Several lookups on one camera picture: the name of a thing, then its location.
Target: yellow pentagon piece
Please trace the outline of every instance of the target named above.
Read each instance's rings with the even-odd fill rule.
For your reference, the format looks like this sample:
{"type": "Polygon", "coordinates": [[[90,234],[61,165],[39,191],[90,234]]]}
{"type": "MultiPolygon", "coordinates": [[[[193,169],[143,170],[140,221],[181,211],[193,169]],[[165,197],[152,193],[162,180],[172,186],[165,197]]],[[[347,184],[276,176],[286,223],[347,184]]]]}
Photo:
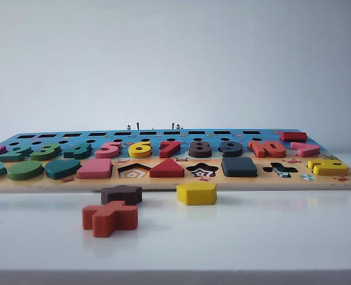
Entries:
{"type": "Polygon", "coordinates": [[[337,159],[310,159],[307,167],[315,175],[347,175],[348,166],[337,159]]]}
{"type": "Polygon", "coordinates": [[[176,186],[176,196],[186,205],[213,205],[217,193],[216,184],[210,182],[189,182],[176,186]]]}

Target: white wall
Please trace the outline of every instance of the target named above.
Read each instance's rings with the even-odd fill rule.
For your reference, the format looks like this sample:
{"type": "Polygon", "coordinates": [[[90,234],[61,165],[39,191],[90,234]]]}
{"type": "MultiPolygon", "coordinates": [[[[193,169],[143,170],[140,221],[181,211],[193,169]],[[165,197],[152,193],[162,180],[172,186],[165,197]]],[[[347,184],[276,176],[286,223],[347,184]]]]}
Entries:
{"type": "Polygon", "coordinates": [[[0,142],[137,121],[351,151],[351,1],[0,0],[0,142]]]}

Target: wooden puzzle board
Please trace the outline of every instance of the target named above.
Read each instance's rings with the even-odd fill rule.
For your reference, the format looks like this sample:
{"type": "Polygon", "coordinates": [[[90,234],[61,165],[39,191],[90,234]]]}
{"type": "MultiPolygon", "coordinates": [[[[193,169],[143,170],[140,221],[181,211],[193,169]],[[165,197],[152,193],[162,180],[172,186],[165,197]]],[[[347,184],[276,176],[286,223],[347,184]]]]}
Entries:
{"type": "MultiPolygon", "coordinates": [[[[142,186],[145,191],[171,191],[176,185],[192,181],[209,181],[217,185],[218,190],[307,190],[307,189],[351,189],[351,168],[345,176],[321,176],[312,173],[307,168],[310,159],[333,159],[334,156],[324,147],[319,154],[310,157],[298,157],[296,150],[291,150],[290,142],[280,141],[282,132],[299,132],[296,129],[160,129],[160,130],[118,130],[118,131],[81,131],[81,132],[52,132],[35,134],[17,134],[0,145],[5,145],[9,150],[16,145],[30,145],[33,151],[39,151],[45,144],[57,144],[62,152],[67,148],[75,147],[82,143],[92,146],[90,156],[81,160],[84,165],[94,158],[94,152],[99,150],[106,142],[121,142],[122,149],[118,157],[111,159],[112,174],[104,179],[79,179],[71,175],[62,179],[51,179],[43,172],[27,180],[11,180],[7,175],[0,176],[0,193],[36,193],[36,192],[90,192],[100,191],[105,187],[117,185],[142,186]],[[258,158],[247,148],[250,141],[278,141],[287,149],[286,156],[282,158],[258,158]],[[143,159],[133,159],[128,154],[128,147],[140,141],[150,141],[152,155],[143,159]],[[153,178],[149,177],[148,168],[152,168],[164,158],[159,157],[161,141],[180,141],[181,149],[171,156],[185,169],[182,178],[153,178]],[[195,158],[189,155],[189,145],[194,141],[206,141],[212,149],[212,156],[195,158]],[[257,167],[257,177],[227,177],[222,170],[222,153],[219,145],[224,141],[235,141],[243,145],[241,157],[250,157],[257,167]],[[126,168],[133,164],[144,167],[126,168]],[[217,167],[212,174],[208,170],[198,172],[188,170],[188,167],[204,163],[217,167]],[[280,163],[284,167],[293,167],[295,172],[290,172],[289,177],[282,177],[276,172],[266,172],[264,167],[271,167],[271,163],[280,163]]],[[[307,144],[318,144],[308,137],[307,144]]],[[[59,153],[54,160],[66,160],[59,153]]],[[[42,161],[43,167],[51,160],[42,161]]],[[[6,169],[18,162],[4,162],[6,169]]]]}

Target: green oval piece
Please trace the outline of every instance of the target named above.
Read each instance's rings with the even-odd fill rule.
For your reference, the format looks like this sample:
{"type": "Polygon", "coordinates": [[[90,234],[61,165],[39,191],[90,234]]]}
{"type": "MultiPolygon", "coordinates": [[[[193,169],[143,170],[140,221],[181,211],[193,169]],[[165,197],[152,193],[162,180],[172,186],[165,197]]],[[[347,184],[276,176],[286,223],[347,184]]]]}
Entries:
{"type": "Polygon", "coordinates": [[[18,162],[8,169],[8,177],[11,180],[26,180],[33,178],[44,171],[42,162],[28,160],[18,162]]]}
{"type": "Polygon", "coordinates": [[[75,174],[80,167],[80,161],[76,159],[53,160],[46,164],[45,170],[48,177],[60,179],[75,174]]]}

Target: shape sorter board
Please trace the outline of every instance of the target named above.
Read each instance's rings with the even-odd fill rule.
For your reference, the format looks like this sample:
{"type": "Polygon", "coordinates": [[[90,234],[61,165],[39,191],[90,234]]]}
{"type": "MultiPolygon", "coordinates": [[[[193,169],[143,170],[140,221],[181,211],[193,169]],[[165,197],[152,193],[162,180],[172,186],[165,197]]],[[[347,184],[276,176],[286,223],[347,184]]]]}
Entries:
{"type": "MultiPolygon", "coordinates": [[[[280,139],[284,132],[300,131],[296,129],[158,129],[17,134],[0,143],[0,148],[5,146],[7,151],[11,152],[18,148],[30,147],[31,151],[39,153],[48,145],[59,147],[56,148],[55,157],[38,160],[37,163],[42,164],[41,171],[25,180],[11,179],[13,166],[21,163],[20,161],[3,161],[5,173],[0,175],[0,193],[90,192],[117,185],[142,186],[145,191],[167,191],[175,190],[177,185],[192,181],[209,181],[215,183],[219,190],[351,189],[350,166],[345,174],[314,174],[313,168],[308,168],[311,161],[318,162],[316,164],[325,162],[330,164],[331,162],[334,167],[344,165],[344,163],[312,140],[308,134],[304,143],[318,145],[320,152],[307,157],[297,156],[297,150],[290,149],[291,142],[280,139]],[[170,161],[170,164],[176,163],[176,167],[183,168],[184,177],[153,177],[154,175],[150,173],[151,169],[168,160],[168,158],[159,157],[161,142],[178,141],[180,149],[170,156],[170,159],[173,160],[170,161]],[[286,155],[257,157],[253,147],[248,148],[250,143],[263,144],[269,141],[282,144],[286,149],[286,155]],[[121,143],[122,147],[117,156],[109,158],[110,163],[107,164],[112,165],[112,171],[106,175],[106,178],[95,179],[83,175],[82,168],[92,168],[92,163],[87,167],[84,165],[95,160],[95,153],[103,149],[102,145],[111,142],[121,143]],[[136,148],[138,150],[149,148],[150,155],[145,158],[132,156],[129,148],[136,143],[143,143],[136,148]],[[191,146],[193,150],[198,146],[204,148],[206,143],[211,148],[211,154],[208,154],[207,157],[198,157],[190,149],[191,146]],[[228,174],[227,169],[223,169],[223,146],[238,143],[242,146],[242,154],[238,157],[248,157],[252,160],[257,170],[256,177],[228,177],[231,175],[228,174]],[[44,171],[44,168],[47,168],[46,165],[54,160],[73,160],[71,155],[68,156],[68,150],[76,150],[85,146],[87,146],[86,154],[85,157],[79,159],[78,173],[75,170],[71,175],[53,179],[46,173],[47,169],[44,171]]],[[[31,152],[25,154],[22,162],[31,160],[32,155],[31,152]]]]}

